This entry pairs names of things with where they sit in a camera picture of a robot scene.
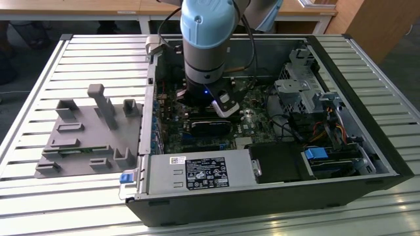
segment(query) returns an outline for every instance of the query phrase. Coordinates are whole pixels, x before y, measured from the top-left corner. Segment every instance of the blue tab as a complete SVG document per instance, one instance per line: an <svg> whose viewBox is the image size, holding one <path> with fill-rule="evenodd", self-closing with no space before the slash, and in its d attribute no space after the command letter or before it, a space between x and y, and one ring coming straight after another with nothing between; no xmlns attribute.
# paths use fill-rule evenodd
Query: blue tab
<svg viewBox="0 0 420 236"><path fill-rule="evenodd" d="M309 148L306 151L304 151L304 154L306 155L308 160L328 158L325 149L322 147Z"/></svg>
<svg viewBox="0 0 420 236"><path fill-rule="evenodd" d="M129 174L121 174L120 176L120 183L133 183L133 173Z"/></svg>

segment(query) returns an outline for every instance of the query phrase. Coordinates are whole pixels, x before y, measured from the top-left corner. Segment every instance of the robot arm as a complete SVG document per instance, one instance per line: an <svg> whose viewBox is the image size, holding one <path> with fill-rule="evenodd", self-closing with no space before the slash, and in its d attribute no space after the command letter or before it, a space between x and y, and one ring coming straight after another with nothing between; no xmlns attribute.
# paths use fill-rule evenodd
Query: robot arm
<svg viewBox="0 0 420 236"><path fill-rule="evenodd" d="M226 69L226 47L236 25L245 18L248 26L270 29L282 0L160 0L181 5L180 27L185 61L186 88L177 92L177 101L188 106L213 105L220 117L238 109L242 96L233 93L229 81L220 79Z"/></svg>

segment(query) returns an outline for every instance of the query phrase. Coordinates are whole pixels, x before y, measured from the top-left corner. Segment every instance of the table leg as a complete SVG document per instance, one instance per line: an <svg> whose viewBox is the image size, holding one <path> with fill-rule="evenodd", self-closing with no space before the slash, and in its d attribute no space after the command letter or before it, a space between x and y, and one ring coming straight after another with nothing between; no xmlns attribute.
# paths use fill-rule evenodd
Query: table leg
<svg viewBox="0 0 420 236"><path fill-rule="evenodd" d="M138 16L141 34L150 34L150 16Z"/></svg>
<svg viewBox="0 0 420 236"><path fill-rule="evenodd" d="M316 27L313 29L313 34L324 34L325 33L330 19L332 19L332 16L324 16L321 18L321 20L317 22Z"/></svg>

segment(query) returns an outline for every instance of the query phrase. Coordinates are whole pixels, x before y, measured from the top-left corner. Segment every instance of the metal slatted platform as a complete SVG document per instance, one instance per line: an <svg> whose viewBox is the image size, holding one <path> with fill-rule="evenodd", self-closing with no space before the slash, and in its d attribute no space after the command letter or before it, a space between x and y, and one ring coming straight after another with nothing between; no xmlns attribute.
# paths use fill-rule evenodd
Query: metal slatted platform
<svg viewBox="0 0 420 236"><path fill-rule="evenodd" d="M342 207L148 228L118 199L120 174L34 179L34 166L57 114L57 100L86 97L102 83L113 104L144 101L144 35L74 35L58 42L0 146L0 235L392 235L420 231L420 116L364 55L341 36L318 36L344 77L416 177ZM321 73L330 90L334 86Z"/></svg>

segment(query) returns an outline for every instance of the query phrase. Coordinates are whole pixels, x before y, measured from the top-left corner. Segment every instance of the power supply label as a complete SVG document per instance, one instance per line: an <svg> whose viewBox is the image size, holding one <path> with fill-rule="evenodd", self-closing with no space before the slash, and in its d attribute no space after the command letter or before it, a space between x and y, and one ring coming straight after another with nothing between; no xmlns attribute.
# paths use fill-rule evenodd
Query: power supply label
<svg viewBox="0 0 420 236"><path fill-rule="evenodd" d="M188 190L229 187L224 157L185 160Z"/></svg>

